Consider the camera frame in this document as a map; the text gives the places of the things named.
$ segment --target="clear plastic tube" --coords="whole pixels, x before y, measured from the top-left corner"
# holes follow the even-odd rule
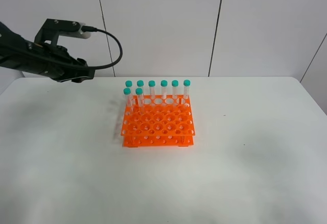
[[[167,80],[161,81],[161,99],[165,100],[167,98]]]
[[[136,95],[137,95],[137,104],[139,107],[143,107],[144,100],[143,100],[143,91],[141,88],[136,89]]]
[[[137,95],[137,103],[139,107],[143,107],[144,101],[143,101],[143,95]]]
[[[126,95],[126,105],[131,107],[133,105],[133,96],[132,94]]]
[[[184,80],[184,96],[183,96],[184,99],[189,98],[190,85],[191,85],[191,81]]]
[[[177,87],[173,87],[173,99],[177,99]]]
[[[126,97],[126,105],[128,107],[132,107],[132,105],[133,105],[133,95],[131,93],[131,89],[130,88],[125,88],[124,89],[124,95]]]
[[[144,100],[144,88],[143,88],[144,87],[144,82],[143,82],[143,80],[137,81],[136,84],[137,84],[138,88],[142,89],[142,96],[143,96],[143,100]]]
[[[149,87],[150,87],[150,98],[155,99],[155,90],[154,90],[155,82],[153,80],[149,81]]]
[[[189,98],[189,91],[190,91],[190,87],[189,86],[184,86],[184,96],[183,96],[183,98],[185,100]]]
[[[173,86],[173,99],[177,99],[178,81],[177,80],[173,80],[172,81],[172,86]]]
[[[150,95],[151,95],[151,99],[155,99],[154,87],[150,87]]]
[[[161,87],[161,99],[165,100],[167,98],[167,86]]]

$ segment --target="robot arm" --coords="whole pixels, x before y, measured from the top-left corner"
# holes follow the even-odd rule
[[[89,38],[90,32],[102,32],[118,44],[120,55],[116,61],[103,66],[87,66],[85,60],[73,58],[63,46],[57,45],[59,36]],[[58,82],[71,80],[81,83],[91,80],[95,70],[116,65],[122,58],[119,41],[110,33],[74,21],[47,19],[34,42],[23,39],[0,22],[0,66],[49,77]]]

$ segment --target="black cable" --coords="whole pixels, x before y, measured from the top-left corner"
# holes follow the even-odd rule
[[[72,69],[77,69],[77,70],[99,70],[99,69],[106,69],[106,68],[115,66],[117,63],[119,63],[119,61],[122,59],[122,56],[123,56],[123,49],[122,49],[122,46],[121,46],[119,40],[116,37],[114,37],[111,33],[107,32],[107,31],[104,31],[104,30],[101,30],[101,29],[97,29],[97,28],[94,28],[94,27],[90,27],[90,26],[83,26],[81,28],[81,30],[84,31],[84,32],[100,32],[100,33],[104,33],[106,35],[109,35],[111,38],[113,38],[116,41],[116,43],[117,43],[117,45],[119,47],[119,51],[120,51],[120,54],[119,54],[117,60],[115,60],[112,63],[106,64],[106,65],[102,65],[102,66],[91,66],[91,67],[87,67],[87,66],[79,66],[79,65],[73,65],[73,64],[68,64],[68,63],[60,62],[60,61],[56,61],[56,60],[53,60],[53,59],[47,58],[47,57],[40,57],[40,56],[35,55],[33,53],[30,53],[30,52],[25,52],[25,53],[26,53],[26,55],[28,55],[30,57],[34,57],[36,59],[39,59],[39,60],[41,60],[43,62],[51,62],[51,63],[55,63],[57,65],[60,65],[62,67],[67,67],[67,68],[72,68]],[[17,52],[24,52],[24,51],[22,51],[20,49],[17,49],[17,48],[12,47],[12,46],[8,46],[6,44],[0,43],[0,45],[5,46],[6,48],[12,49],[12,50],[17,51]],[[9,58],[9,56],[5,56],[1,60],[2,61],[5,61],[8,58]]]

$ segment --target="test tube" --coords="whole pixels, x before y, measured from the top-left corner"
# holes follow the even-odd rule
[[[189,98],[190,84],[191,84],[191,81],[184,80],[184,96],[183,96],[184,100]]]
[[[128,107],[132,106],[132,94],[131,94],[131,89],[130,88],[125,88],[124,89],[124,94],[126,96],[126,105]]]
[[[138,106],[139,107],[143,107],[144,101],[143,101],[143,91],[142,91],[142,89],[141,88],[137,88],[135,92],[136,92],[136,95],[137,95],[137,103],[138,103]]]
[[[131,89],[131,94],[133,95],[133,92],[132,92],[132,86],[133,86],[133,83],[132,83],[132,81],[127,80],[127,81],[125,82],[125,85],[126,85],[127,88],[130,88],[130,89]]]
[[[167,80],[161,81],[161,99],[165,100],[167,98]]]
[[[172,86],[173,86],[173,99],[177,99],[178,81],[177,80],[173,80],[172,81]]]
[[[155,99],[154,86],[155,86],[154,80],[150,80],[149,81],[149,87],[150,87],[150,97],[151,97],[151,99]]]
[[[142,98],[144,100],[144,89],[143,89],[144,82],[143,82],[143,80],[137,81],[136,84],[137,84],[138,88],[141,88],[142,89]]]

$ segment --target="rack hole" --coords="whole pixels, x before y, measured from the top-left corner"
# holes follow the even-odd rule
[[[144,123],[141,125],[141,130],[147,131],[150,129],[150,125],[148,123]]]
[[[156,114],[153,116],[153,119],[155,121],[161,121],[164,117],[161,114]]]
[[[173,123],[169,123],[166,125],[166,128],[169,131],[173,131],[174,129],[176,129],[176,126]]]
[[[151,119],[151,116],[149,114],[145,114],[141,118],[143,121],[149,121]]]
[[[153,125],[153,128],[156,130],[156,131],[160,131],[162,130],[162,124],[160,123],[156,123]]]
[[[151,112],[151,110],[152,110],[152,107],[151,106],[145,106],[144,107],[144,110],[145,110],[145,112]]]
[[[188,126],[186,123],[181,123],[181,124],[179,125],[179,129],[180,129],[181,131],[186,131],[188,128],[189,128],[189,126]]]
[[[178,120],[179,120],[179,121],[186,121],[187,119],[188,119],[188,117],[185,116],[185,115],[179,115],[179,116],[178,116]]]
[[[132,119],[133,121],[137,121],[137,120],[138,120],[138,116],[137,116],[136,114],[134,114],[134,115],[132,115],[131,119]]]
[[[137,130],[137,124],[131,123],[127,128],[130,131],[136,131]]]
[[[173,121],[173,120],[175,120],[175,116],[172,115],[172,114],[168,114],[168,115],[166,116],[166,120],[168,120],[168,121]]]
[[[165,103],[166,104],[173,104],[174,103],[174,99],[172,99],[172,98],[167,98],[166,100],[165,100]]]
[[[148,98],[144,99],[144,104],[145,105],[151,104],[151,99],[148,99]]]
[[[155,107],[155,108],[154,108],[154,111],[155,111],[156,113],[161,113],[161,112],[163,111],[163,108],[162,108],[162,107]]]
[[[157,104],[157,105],[160,105],[160,104],[162,103],[162,99],[160,99],[160,98],[156,98],[156,99],[154,100],[154,103]]]

